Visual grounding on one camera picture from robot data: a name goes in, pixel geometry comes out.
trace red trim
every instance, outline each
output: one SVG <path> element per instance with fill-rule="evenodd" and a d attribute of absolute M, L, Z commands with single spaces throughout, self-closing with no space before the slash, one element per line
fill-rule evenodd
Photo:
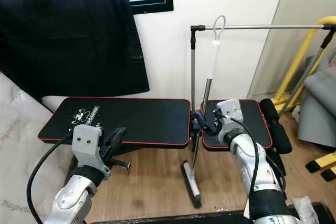
<path fill-rule="evenodd" d="M 65 100 L 69 99 L 69 98 L 97 98 L 97 99 L 102 99 L 102 98 L 107 98 L 107 99 L 139 99 L 139 100 L 183 100 L 183 101 L 187 101 L 189 103 L 189 111 L 191 111 L 191 103 L 189 100 L 187 99 L 174 99 L 174 98 L 133 98 L 133 97 L 127 97 L 127 98 L 123 98 L 123 97 L 67 97 L 65 98 L 62 103 L 65 102 Z M 62 103 L 59 105 L 59 107 L 57 108 L 57 110 L 53 113 L 53 115 L 50 117 L 50 119 L 48 120 L 48 122 L 43 126 L 43 128 L 40 130 L 40 132 L 38 133 L 38 138 L 42 141 L 60 141 L 60 138 L 41 138 L 40 134 L 41 131 L 46 127 L 46 125 L 49 123 L 49 121 L 51 120 L 51 118 L 54 116 L 54 114 L 56 114 L 56 112 L 58 111 L 58 109 L 61 107 Z M 188 115 L 188 129 L 187 129 L 187 140 L 184 144 L 167 144 L 167 143 L 148 143 L 148 142 L 131 142 L 131 141 L 122 141 L 122 143 L 124 144 L 147 144 L 147 145 L 170 145 L 170 146 L 184 146 L 187 145 L 189 143 L 189 128 L 190 128 L 190 115 Z"/>
<path fill-rule="evenodd" d="M 223 99 L 223 100 L 209 100 L 209 101 L 225 101 L 226 99 Z M 262 116 L 262 120 L 263 120 L 263 122 L 264 122 L 264 124 L 265 124 L 265 127 L 266 127 L 266 129 L 267 129 L 267 132 L 268 132 L 268 135 L 269 135 L 269 139 L 271 139 L 271 144 L 269 145 L 269 146 L 266 146 L 266 147 L 264 147 L 264 149 L 268 149 L 268 148 L 270 148 L 270 147 L 272 147 L 272 145 L 273 145 L 273 139 L 272 139 L 272 137 L 271 137 L 271 134 L 270 134 L 270 132 L 269 132 L 269 129 L 268 129 L 268 127 L 267 127 L 267 122 L 266 122 L 266 119 L 265 119 L 265 117 L 264 117 L 264 114 L 262 113 L 262 111 L 261 111 L 261 108 L 260 108 L 260 106 L 259 106 L 259 102 L 257 102 L 256 100 L 254 100 L 254 99 L 239 99 L 239 100 L 247 100 L 247 101 L 254 101 L 254 102 L 256 102 L 256 104 L 257 104 L 257 106 L 258 106 L 258 109 L 259 109 L 259 111 L 260 111 L 260 114 L 261 114 L 261 116 Z M 210 149 L 229 149 L 229 147 L 227 146 L 227 147 L 222 147 L 222 146 L 209 146 L 209 145 L 207 145 L 206 143 L 205 143 L 205 138 L 204 138 L 204 131 L 202 132 L 202 142 L 203 142 L 203 144 L 207 147 L 207 148 L 210 148 Z"/>

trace black bracket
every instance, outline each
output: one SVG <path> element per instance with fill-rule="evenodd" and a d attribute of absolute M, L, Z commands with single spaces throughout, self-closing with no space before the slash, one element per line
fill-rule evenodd
<path fill-rule="evenodd" d="M 336 27 L 335 28 L 331 28 L 329 33 L 327 34 L 327 36 L 324 38 L 323 43 L 321 44 L 321 48 L 325 49 L 327 47 L 327 45 L 329 44 L 329 42 L 332 39 L 332 36 L 334 35 L 336 31 Z"/>
<path fill-rule="evenodd" d="M 204 30 L 205 30 L 205 25 L 190 26 L 190 31 L 191 31 L 190 44 L 191 44 L 192 50 L 195 49 L 195 45 L 196 45 L 196 37 L 195 37 L 196 31 L 204 31 Z"/>
<path fill-rule="evenodd" d="M 323 30 L 332 30 L 336 29 L 336 24 L 323 24 Z"/>

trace black foam roller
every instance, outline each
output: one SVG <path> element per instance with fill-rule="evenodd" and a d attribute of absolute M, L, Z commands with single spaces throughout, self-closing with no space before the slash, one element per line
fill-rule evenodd
<path fill-rule="evenodd" d="M 279 120 L 278 112 L 270 99 L 263 99 L 259 104 L 267 122 L 270 123 L 272 120 Z"/>
<path fill-rule="evenodd" d="M 278 153 L 287 154 L 292 151 L 288 136 L 281 124 L 270 124 L 269 131 Z"/>

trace window frame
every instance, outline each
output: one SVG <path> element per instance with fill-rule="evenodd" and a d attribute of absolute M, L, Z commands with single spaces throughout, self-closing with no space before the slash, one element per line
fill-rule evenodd
<path fill-rule="evenodd" d="M 173 0 L 130 1 L 133 14 L 169 12 L 174 10 Z"/>

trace printed logo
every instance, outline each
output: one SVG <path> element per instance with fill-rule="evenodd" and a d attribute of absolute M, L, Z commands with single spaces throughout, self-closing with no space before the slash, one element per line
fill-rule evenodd
<path fill-rule="evenodd" d="M 93 110 L 90 114 L 90 111 L 86 111 L 85 109 L 80 109 L 77 114 L 73 115 L 74 120 L 71 122 L 72 124 L 78 124 L 79 122 L 85 122 L 86 125 L 90 125 L 95 118 L 97 112 L 99 110 L 99 106 L 94 106 Z"/>
<path fill-rule="evenodd" d="M 77 124 L 79 122 L 85 122 L 90 115 L 90 111 L 85 111 L 85 109 L 80 109 L 76 115 L 73 116 L 74 120 L 72 124 Z"/>
<path fill-rule="evenodd" d="M 28 206 L 22 206 L 22 205 L 20 206 L 18 204 L 10 202 L 7 199 L 4 199 L 4 201 L 1 203 L 1 206 L 3 208 L 7 208 L 8 210 L 11 210 L 11 211 L 24 212 L 24 213 L 29 214 L 29 215 L 31 214 Z M 41 217 L 42 220 L 47 219 L 47 214 L 39 211 L 38 209 L 36 209 L 36 211 L 37 211 L 38 215 Z"/>
<path fill-rule="evenodd" d="M 99 110 L 99 106 L 94 106 L 94 108 L 93 108 L 93 110 L 92 110 L 92 112 L 91 112 L 91 114 L 89 116 L 89 119 L 85 123 L 86 125 L 90 125 L 92 123 L 92 121 L 95 118 L 98 110 Z"/>
<path fill-rule="evenodd" d="M 11 134 L 11 132 L 15 129 L 15 127 L 21 122 L 21 119 L 19 117 L 17 117 L 13 123 L 10 124 L 10 126 L 8 127 L 8 129 L 5 131 L 5 133 L 0 137 L 0 141 L 4 142 L 5 140 L 7 140 L 9 138 L 9 135 Z"/>

